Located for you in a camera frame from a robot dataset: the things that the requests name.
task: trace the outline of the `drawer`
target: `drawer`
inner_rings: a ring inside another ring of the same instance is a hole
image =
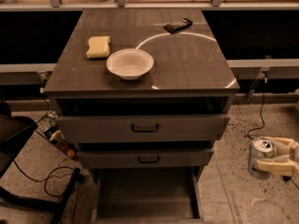
[[[57,118],[69,143],[216,140],[228,121],[226,115]]]
[[[192,168],[99,171],[92,224],[202,223],[198,193]]]
[[[213,149],[79,151],[77,155],[87,169],[202,166],[208,165]]]

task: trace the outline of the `drawer handle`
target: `drawer handle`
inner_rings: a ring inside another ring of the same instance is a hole
[[[137,127],[134,124],[132,124],[131,129],[135,133],[156,133],[159,131],[159,124],[156,124],[152,127]]]
[[[160,160],[160,156],[154,158],[142,158],[138,156],[137,159],[139,163],[157,163]]]

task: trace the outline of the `yellow sponge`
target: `yellow sponge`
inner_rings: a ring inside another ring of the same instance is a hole
[[[110,54],[110,36],[93,36],[88,40],[88,59],[107,57]]]

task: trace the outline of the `silver can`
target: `silver can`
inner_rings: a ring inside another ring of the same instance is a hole
[[[276,156],[276,149],[273,142],[262,137],[252,140],[249,149],[249,173],[257,179],[267,179],[271,173],[259,170],[257,160],[272,159]]]

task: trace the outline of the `concrete floor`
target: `concrete floor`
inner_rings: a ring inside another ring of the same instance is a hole
[[[260,109],[260,103],[231,106],[231,120],[222,139],[215,144],[215,153],[198,183],[202,217],[205,221],[216,224],[295,224],[299,221],[299,189],[293,184],[299,185],[298,175],[293,177],[293,182],[285,182],[279,175],[258,180],[248,173],[250,139],[247,132],[262,125]],[[44,113],[45,111],[14,112],[14,115],[38,120]],[[268,104],[266,98],[263,118],[265,127],[250,133],[252,137],[268,135],[299,140],[299,112],[295,109],[295,103]],[[69,199],[61,223],[90,223],[95,185],[79,161],[69,159],[34,133],[16,162],[34,179],[45,178],[58,166],[81,168],[85,180],[76,187]],[[69,173],[69,170],[60,170],[56,175],[65,173]],[[61,193],[67,181],[67,176],[53,178],[48,184],[48,190],[55,194]],[[22,196],[55,200],[45,193],[43,183],[30,181],[14,164],[0,180],[0,186]],[[0,203],[1,224],[43,224],[50,223],[51,217],[46,212]]]

